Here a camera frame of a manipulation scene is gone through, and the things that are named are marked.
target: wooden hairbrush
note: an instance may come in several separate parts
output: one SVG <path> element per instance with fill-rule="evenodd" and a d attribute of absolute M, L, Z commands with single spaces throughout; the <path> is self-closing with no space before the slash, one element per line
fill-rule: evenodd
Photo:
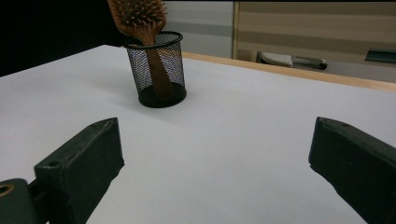
<path fill-rule="evenodd" d="M 166 24 L 161 0 L 107 0 L 117 29 L 138 39 L 144 46 L 155 45 L 155 36 Z M 160 100 L 171 99 L 173 85 L 156 49 L 146 49 L 152 87 Z"/>

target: white table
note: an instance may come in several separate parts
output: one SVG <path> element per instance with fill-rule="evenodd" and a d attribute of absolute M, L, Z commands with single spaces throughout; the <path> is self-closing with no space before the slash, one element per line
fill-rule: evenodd
<path fill-rule="evenodd" d="M 89 223 L 364 223 L 308 163 L 317 117 L 396 146 L 396 94 L 183 59 L 187 98 L 137 100 L 125 49 L 0 78 L 0 180 L 117 117 L 126 165 Z"/>

